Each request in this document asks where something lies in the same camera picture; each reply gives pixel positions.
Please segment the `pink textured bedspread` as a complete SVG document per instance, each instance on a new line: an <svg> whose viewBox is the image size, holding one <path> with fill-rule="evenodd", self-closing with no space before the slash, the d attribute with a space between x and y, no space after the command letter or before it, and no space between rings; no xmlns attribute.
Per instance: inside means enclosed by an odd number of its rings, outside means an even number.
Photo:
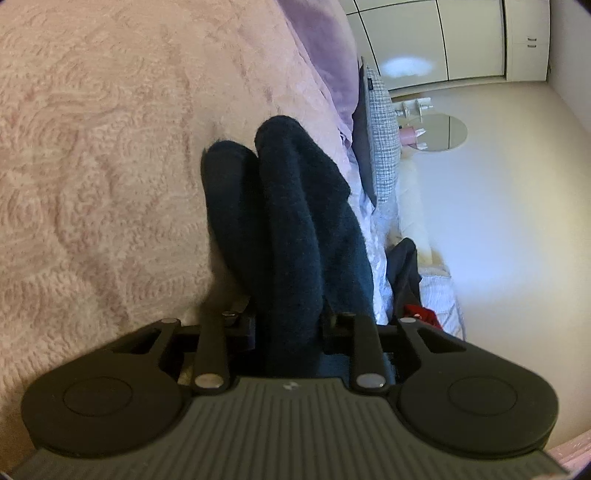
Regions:
<svg viewBox="0 0 591 480"><path fill-rule="evenodd" d="M297 119L349 174L339 117L278 1L1 5L1 467L25 389L163 317L214 273L199 163Z"/></svg>

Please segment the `oval table mirror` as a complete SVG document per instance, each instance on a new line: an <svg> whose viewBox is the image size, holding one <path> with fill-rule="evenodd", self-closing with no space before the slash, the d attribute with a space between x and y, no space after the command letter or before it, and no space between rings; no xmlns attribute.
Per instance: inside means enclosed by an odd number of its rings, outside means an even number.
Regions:
<svg viewBox="0 0 591 480"><path fill-rule="evenodd" d="M468 138L468 128L460 119L443 113L415 118L410 123L417 132L415 149L441 152L461 146Z"/></svg>

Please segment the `pink cup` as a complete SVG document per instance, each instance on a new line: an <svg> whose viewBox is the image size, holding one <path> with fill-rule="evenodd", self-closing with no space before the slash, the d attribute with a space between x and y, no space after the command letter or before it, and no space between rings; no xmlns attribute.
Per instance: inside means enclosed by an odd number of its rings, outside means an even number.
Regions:
<svg viewBox="0 0 591 480"><path fill-rule="evenodd" d="M419 138L426 133L424 128L404 127L399 129L399 138L403 146L416 145Z"/></svg>

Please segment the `lilac blanket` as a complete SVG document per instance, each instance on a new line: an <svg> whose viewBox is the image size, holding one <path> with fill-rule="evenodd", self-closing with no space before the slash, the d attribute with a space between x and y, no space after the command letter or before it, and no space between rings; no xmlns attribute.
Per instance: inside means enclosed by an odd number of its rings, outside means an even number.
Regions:
<svg viewBox="0 0 591 480"><path fill-rule="evenodd" d="M339 117L339 130L353 136L359 102L356 42L339 1L279 1L281 10L325 85Z"/></svg>

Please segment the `grey striped pillow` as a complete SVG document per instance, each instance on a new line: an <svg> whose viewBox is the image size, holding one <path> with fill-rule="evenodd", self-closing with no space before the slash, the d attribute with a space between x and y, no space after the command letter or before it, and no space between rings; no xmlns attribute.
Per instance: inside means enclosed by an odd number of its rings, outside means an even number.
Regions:
<svg viewBox="0 0 591 480"><path fill-rule="evenodd" d="M359 102L353 112L353 152L363 190L375 207L396 191L402 144L394 103L377 71L362 63Z"/></svg>

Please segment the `dark blue fleece garment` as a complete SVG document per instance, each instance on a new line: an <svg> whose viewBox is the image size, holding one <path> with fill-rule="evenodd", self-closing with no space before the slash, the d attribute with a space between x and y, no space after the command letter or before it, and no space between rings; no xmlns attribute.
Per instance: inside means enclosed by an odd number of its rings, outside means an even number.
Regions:
<svg viewBox="0 0 591 480"><path fill-rule="evenodd" d="M322 311L374 314L351 189L294 118L266 120L254 145L218 141L201 162L213 237L254 317L254 368L266 377L345 378L346 356L322 353Z"/></svg>

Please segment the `red garment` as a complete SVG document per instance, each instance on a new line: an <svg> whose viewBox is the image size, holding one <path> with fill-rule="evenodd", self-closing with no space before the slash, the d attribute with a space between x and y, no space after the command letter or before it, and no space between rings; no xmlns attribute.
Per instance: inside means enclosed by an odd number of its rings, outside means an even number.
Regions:
<svg viewBox="0 0 591 480"><path fill-rule="evenodd" d="M420 305L405 304L403 312L405 317L415 318L439 330L443 329L441 323L439 322L437 314L431 309L425 308Z"/></svg>

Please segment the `dark grey garment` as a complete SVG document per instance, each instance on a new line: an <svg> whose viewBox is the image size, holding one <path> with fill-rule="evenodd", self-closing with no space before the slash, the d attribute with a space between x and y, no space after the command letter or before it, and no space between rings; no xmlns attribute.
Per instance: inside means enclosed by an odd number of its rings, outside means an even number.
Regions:
<svg viewBox="0 0 591 480"><path fill-rule="evenodd" d="M387 252L387 277L393 290L394 317L404 316L405 304L422 306L415 242L404 238Z"/></svg>

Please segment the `white striped bed sheet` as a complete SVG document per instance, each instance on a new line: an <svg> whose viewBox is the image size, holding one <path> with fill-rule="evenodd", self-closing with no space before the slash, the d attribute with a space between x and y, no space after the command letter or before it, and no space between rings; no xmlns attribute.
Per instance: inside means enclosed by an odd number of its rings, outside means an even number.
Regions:
<svg viewBox="0 0 591 480"><path fill-rule="evenodd" d="M418 316L446 333L464 339L465 326L451 275L442 265L425 265L411 238L390 239L398 217L396 205L375 207L363 190L360 157L346 150L352 187L349 205L360 222L372 270L372 306L377 323Z"/></svg>

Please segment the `cream bed headboard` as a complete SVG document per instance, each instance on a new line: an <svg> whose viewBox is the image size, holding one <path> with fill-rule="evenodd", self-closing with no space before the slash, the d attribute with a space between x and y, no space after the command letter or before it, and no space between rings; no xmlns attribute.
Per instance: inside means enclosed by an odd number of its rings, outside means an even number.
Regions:
<svg viewBox="0 0 591 480"><path fill-rule="evenodd" d="M420 265L432 265L433 252L425 223L418 170L410 157L403 156L400 161L396 192L400 234L414 241Z"/></svg>

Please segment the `white wardrobe with panels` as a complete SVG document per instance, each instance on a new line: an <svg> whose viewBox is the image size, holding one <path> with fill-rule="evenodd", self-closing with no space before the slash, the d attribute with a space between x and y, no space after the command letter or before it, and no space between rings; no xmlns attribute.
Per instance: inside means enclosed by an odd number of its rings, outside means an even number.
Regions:
<svg viewBox="0 0 591 480"><path fill-rule="evenodd" d="M392 92L547 78L547 1L346 0L341 5L360 55Z"/></svg>

